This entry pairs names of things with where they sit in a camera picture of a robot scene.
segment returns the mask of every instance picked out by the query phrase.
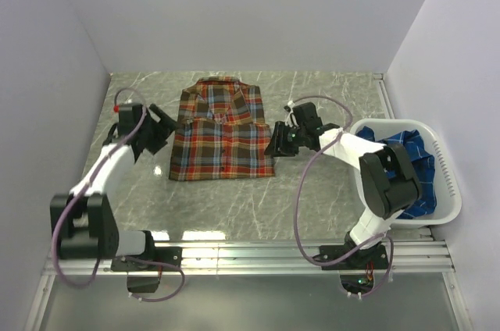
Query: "black mounting bracket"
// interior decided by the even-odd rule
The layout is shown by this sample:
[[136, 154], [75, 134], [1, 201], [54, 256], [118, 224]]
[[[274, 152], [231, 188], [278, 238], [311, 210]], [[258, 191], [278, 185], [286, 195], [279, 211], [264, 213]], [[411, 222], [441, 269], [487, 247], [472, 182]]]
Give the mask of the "black mounting bracket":
[[[349, 232], [347, 232], [343, 245], [321, 245], [320, 254], [316, 256], [316, 260], [318, 262], [333, 261], [353, 249], [355, 246], [355, 242], [352, 240]], [[366, 264], [369, 262], [373, 263], [373, 269], [375, 270], [386, 270], [389, 267], [388, 255], [382, 243], [379, 242], [368, 249], [359, 249], [344, 261], [332, 266], [322, 266], [321, 269], [323, 271], [364, 270], [366, 269]]]
[[[116, 106], [118, 123], [111, 126], [108, 136], [102, 144], [119, 142], [132, 132], [141, 120], [142, 109], [143, 105], [135, 102]], [[159, 120], [153, 119], [150, 112], [158, 116]], [[138, 160], [144, 149], [153, 155], [156, 154], [166, 145], [166, 139], [179, 127], [180, 124], [170, 118], [160, 107], [154, 104], [150, 105], [149, 109], [146, 110], [146, 116], [139, 131], [127, 142], [134, 152], [135, 161]]]
[[298, 154], [302, 146], [314, 151], [319, 151], [320, 136], [327, 130], [339, 128], [333, 123], [324, 124], [316, 112], [312, 102], [295, 106], [291, 111], [297, 126], [287, 126], [285, 122], [275, 122], [273, 136], [264, 151], [265, 155], [272, 157], [293, 157]]
[[[388, 219], [422, 197], [422, 185], [402, 144], [388, 144], [359, 157], [365, 201], [376, 216]], [[388, 171], [395, 177], [389, 179]]]
[[[318, 261], [320, 260], [321, 262], [328, 262], [328, 261], [333, 261], [336, 258], [341, 257], [347, 253], [345, 250], [344, 245], [322, 245], [320, 246], [320, 256]], [[389, 261], [387, 257], [387, 252], [385, 251], [385, 247], [382, 244], [378, 244], [375, 246], [375, 249], [373, 249], [369, 255], [369, 257], [366, 261], [365, 260], [360, 260], [358, 262], [354, 262], [353, 260], [346, 259], [343, 262], [340, 262], [336, 265], [332, 266], [324, 266], [321, 267], [323, 271], [333, 271], [333, 270], [364, 270], [366, 269], [366, 264], [370, 261], [373, 262], [373, 269], [374, 270], [387, 270], [389, 267]]]
[[[145, 261], [155, 261], [168, 263], [180, 267], [182, 261], [182, 247], [155, 247], [155, 241], [149, 231], [144, 231], [146, 235], [145, 252], [135, 255], [135, 258]], [[162, 269], [163, 271], [175, 271], [174, 269]], [[111, 261], [111, 271], [114, 272], [140, 272], [140, 271], [158, 271], [156, 265], [142, 265], [141, 263], [128, 261], [127, 258], [114, 258]]]
[[[57, 194], [50, 204], [52, 233], [71, 194]], [[86, 215], [86, 226], [75, 226], [74, 221]], [[112, 258], [119, 244], [118, 227], [105, 194], [92, 194], [78, 200], [59, 233], [58, 254], [61, 259]]]
[[160, 275], [127, 276], [127, 290], [131, 294], [153, 294], [158, 290]]

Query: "cable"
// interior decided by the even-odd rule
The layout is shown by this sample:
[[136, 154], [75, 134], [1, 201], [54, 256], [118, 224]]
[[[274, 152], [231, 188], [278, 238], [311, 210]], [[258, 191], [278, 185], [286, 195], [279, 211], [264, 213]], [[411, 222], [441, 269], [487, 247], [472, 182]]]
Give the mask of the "cable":
[[295, 115], [292, 111], [290, 111], [287, 114], [287, 117], [284, 119], [284, 123], [285, 123], [285, 125], [291, 126], [291, 127], [298, 126], [297, 120], [295, 119]]
[[389, 235], [387, 235], [387, 238], [389, 240], [389, 245], [390, 245], [389, 250], [391, 251], [390, 253], [391, 256], [389, 257], [389, 266], [387, 267], [387, 270], [385, 270], [384, 276], [382, 276], [382, 279], [377, 283], [377, 285], [370, 292], [362, 294], [361, 297], [370, 296], [373, 292], [382, 287], [382, 284], [384, 284], [389, 278], [389, 274], [391, 273], [392, 269], [392, 262], [394, 259], [394, 240], [392, 240], [392, 237], [390, 237]]
[[[348, 116], [347, 123], [339, 131], [338, 135], [328, 145], [326, 145], [324, 148], [321, 148], [317, 153], [315, 153], [315, 155], [313, 155], [311, 157], [311, 159], [305, 165], [305, 168], [302, 171], [302, 176], [301, 176], [301, 178], [300, 178], [300, 180], [298, 182], [297, 194], [295, 196], [295, 210], [294, 210], [293, 225], [294, 225], [294, 236], [295, 236], [295, 242], [297, 243], [297, 248], [300, 251], [300, 253], [302, 254], [302, 257], [304, 257], [304, 259], [306, 261], [308, 261], [309, 263], [311, 263], [313, 265], [316, 265], [316, 266], [327, 267], [327, 266], [336, 265], [336, 264], [344, 261], [345, 259], [347, 259], [350, 256], [352, 256], [354, 253], [356, 253], [359, 249], [361, 249], [365, 245], [367, 245], [367, 244], [369, 244], [369, 243], [371, 243], [371, 242], [373, 242], [375, 240], [379, 240], [379, 239], [383, 238], [384, 234], [383, 233], [378, 233], [377, 235], [372, 236], [371, 238], [363, 241], [361, 244], [356, 245], [353, 249], [351, 249], [350, 251], [348, 251], [347, 253], [345, 253], [341, 257], [334, 259], [333, 261], [318, 262], [314, 258], [309, 257], [307, 255], [307, 253], [305, 252], [304, 247], [302, 246], [302, 242], [300, 240], [299, 233], [298, 233], [298, 206], [299, 206], [299, 202], [300, 202], [300, 193], [302, 192], [302, 186], [304, 185], [305, 177], [307, 176], [307, 172], [309, 171], [309, 169], [311, 168], [311, 166], [313, 165], [313, 163], [319, 158], [319, 156], [322, 155], [326, 150], [328, 150], [329, 148], [331, 148], [332, 146], [334, 146], [341, 139], [342, 134], [351, 126], [352, 120], [353, 120], [352, 113], [349, 111], [349, 109], [348, 109], [348, 107], [346, 105], [344, 105], [342, 102], [336, 100], [335, 98], [327, 97], [325, 95], [306, 95], [304, 97], [300, 97], [298, 99], [295, 99], [293, 101], [293, 103], [297, 103], [298, 101], [301, 101], [303, 99], [308, 99], [308, 98], [323, 98], [323, 99], [327, 99], [328, 101], [332, 101], [333, 103], [335, 103], [335, 104], [339, 105], [340, 107], [342, 107], [345, 110], [345, 112], [347, 113], [347, 116]], [[391, 262], [392, 262], [392, 255], [393, 255], [393, 252], [394, 252], [394, 242], [393, 242], [393, 240], [390, 237], [388, 237], [388, 238], [389, 238], [389, 241], [391, 242]], [[388, 267], [388, 269], [387, 269], [387, 271], [386, 271], [386, 273], [384, 275], [384, 278], [389, 275], [389, 272], [391, 271], [391, 267], [392, 267], [392, 265], [389, 265], [389, 267]], [[375, 288], [373, 288], [373, 290], [371, 290], [369, 292], [369, 294], [371, 294], [372, 292], [374, 292], [375, 289], [378, 289], [379, 287], [380, 287], [380, 284], [377, 285]]]
[[186, 275], [184, 274], [184, 271], [182, 271], [182, 269], [180, 267], [171, 265], [169, 263], [164, 263], [164, 262], [145, 261], [144, 259], [130, 257], [128, 255], [125, 256], [125, 259], [128, 260], [128, 261], [141, 263], [142, 265], [157, 265], [158, 267], [164, 267], [166, 269], [174, 269], [175, 271], [178, 271], [180, 273], [180, 284], [179, 284], [179, 287], [174, 292], [172, 292], [171, 294], [169, 294], [169, 295], [167, 295], [165, 297], [159, 297], [159, 298], [146, 298], [146, 297], [141, 297], [138, 294], [129, 294], [133, 298], [137, 298], [139, 301], [143, 301], [143, 302], [162, 302], [162, 301], [169, 300], [170, 298], [172, 298], [176, 294], [178, 294], [180, 292], [180, 290], [182, 290], [182, 287], [184, 286], [184, 284], [186, 283]]
[[[146, 101], [145, 101], [144, 97], [142, 96], [142, 94], [139, 93], [137, 90], [133, 89], [132, 87], [122, 87], [122, 88], [120, 88], [116, 92], [115, 98], [114, 98], [114, 104], [115, 104], [115, 106], [118, 105], [118, 97], [119, 97], [119, 95], [122, 92], [124, 92], [124, 91], [131, 91], [133, 94], [136, 94], [137, 97], [138, 97], [138, 99], [141, 101], [141, 104], [142, 104], [142, 114], [141, 114], [141, 118], [139, 119], [139, 122], [137, 123], [137, 125], [135, 126], [135, 128], [128, 135], [126, 135], [122, 140], [120, 140], [118, 142], [118, 144], [109, 151], [108, 155], [105, 156], [96, 165], [94, 171], [89, 176], [88, 182], [80, 189], [80, 191], [77, 194], [75, 194], [73, 196], [73, 198], [71, 199], [71, 201], [68, 203], [68, 205], [62, 211], [61, 216], [59, 217], [57, 223], [55, 224], [54, 232], [52, 234], [52, 241], [51, 241], [52, 264], [54, 266], [55, 271], [59, 275], [60, 280], [64, 284], [66, 284], [68, 287], [77, 288], [77, 289], [83, 289], [83, 288], [88, 287], [92, 282], [94, 282], [95, 277], [97, 275], [97, 270], [98, 270], [98, 267], [99, 267], [100, 260], [98, 259], [97, 262], [95, 263], [94, 269], [92, 270], [92, 274], [91, 274], [90, 278], [86, 282], [77, 283], [77, 282], [74, 282], [71, 279], [69, 279], [64, 274], [64, 272], [61, 270], [61, 266], [59, 264], [59, 255], [58, 255], [58, 251], [57, 251], [58, 250], [59, 235], [61, 233], [61, 229], [63, 227], [63, 223], [68, 218], [68, 215], [71, 213], [71, 211], [73, 210], [74, 206], [77, 204], [78, 200], [80, 200], [80, 198], [82, 198], [82, 196], [85, 194], [85, 192], [92, 186], [92, 182], [95, 180], [95, 178], [97, 177], [97, 175], [101, 171], [101, 169], [104, 166], [104, 164], [108, 161], [108, 159], [111, 158], [111, 156], [113, 154], [115, 154], [120, 148], [122, 148], [139, 131], [139, 129], [141, 128], [142, 123], [145, 121], [145, 118], [146, 118], [146, 114], [147, 114], [147, 111], [148, 111], [147, 108], [146, 108]], [[137, 295], [133, 295], [135, 298], [139, 299], [139, 301], [159, 302], [159, 301], [168, 300], [169, 298], [172, 298], [173, 296], [175, 296], [176, 294], [178, 294], [180, 292], [180, 290], [182, 290], [182, 287], [184, 286], [184, 281], [185, 281], [184, 272], [182, 271], [182, 269], [180, 269], [180, 268], [178, 268], [178, 267], [176, 267], [174, 265], [169, 265], [167, 263], [162, 263], [162, 262], [144, 261], [144, 260], [141, 260], [141, 259], [138, 259], [138, 258], [128, 257], [128, 256], [126, 258], [129, 261], [139, 262], [139, 263], [142, 263], [142, 264], [145, 264], [145, 265], [157, 265], [157, 266], [166, 267], [168, 269], [175, 269], [182, 276], [182, 280], [181, 280], [181, 283], [180, 283], [179, 287], [172, 294], [170, 294], [169, 296], [165, 296], [165, 297], [162, 297], [160, 299], [148, 300], [148, 299], [143, 299], [142, 297], [136, 297]]]

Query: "white wall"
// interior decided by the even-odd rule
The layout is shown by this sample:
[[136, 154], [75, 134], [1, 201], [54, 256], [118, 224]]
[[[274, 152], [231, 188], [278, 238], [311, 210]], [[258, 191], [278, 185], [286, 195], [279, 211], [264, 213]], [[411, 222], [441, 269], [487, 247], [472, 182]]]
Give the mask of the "white wall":
[[67, 0], [0, 0], [0, 329], [26, 321], [49, 202], [81, 175], [107, 80]]
[[498, 329], [500, 0], [426, 0], [387, 73], [397, 117], [445, 140], [463, 207], [448, 241], [479, 330]]
[[71, 0], [109, 71], [386, 71], [423, 0]]

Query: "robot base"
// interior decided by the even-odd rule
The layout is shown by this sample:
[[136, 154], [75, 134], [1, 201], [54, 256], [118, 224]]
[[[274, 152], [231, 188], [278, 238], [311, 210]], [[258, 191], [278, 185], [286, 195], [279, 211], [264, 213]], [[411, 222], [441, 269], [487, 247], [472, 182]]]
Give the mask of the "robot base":
[[[155, 247], [151, 232], [144, 231], [146, 235], [146, 249], [135, 258], [145, 261], [168, 263], [180, 267], [182, 261], [182, 247]], [[158, 290], [161, 279], [160, 271], [156, 265], [142, 265], [128, 261], [125, 257], [114, 258], [111, 262], [112, 272], [158, 272], [157, 276], [132, 276], [127, 275], [127, 290], [132, 294], [153, 294]]]
[[[345, 245], [322, 245], [320, 255], [317, 256], [319, 262], [333, 261], [351, 250]], [[351, 257], [332, 266], [322, 266], [323, 271], [357, 271], [366, 269], [366, 264], [373, 262], [373, 269], [386, 270], [389, 266], [388, 255], [384, 245], [377, 244], [369, 249], [357, 251]]]

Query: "plaid shirt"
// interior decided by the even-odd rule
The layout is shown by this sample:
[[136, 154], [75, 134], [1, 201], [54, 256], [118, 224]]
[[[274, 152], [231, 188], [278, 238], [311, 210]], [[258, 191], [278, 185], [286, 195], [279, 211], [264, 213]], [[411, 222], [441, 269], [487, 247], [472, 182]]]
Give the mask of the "plaid shirt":
[[182, 91], [171, 180], [274, 176], [264, 155], [271, 130], [260, 89], [236, 77], [204, 77]]

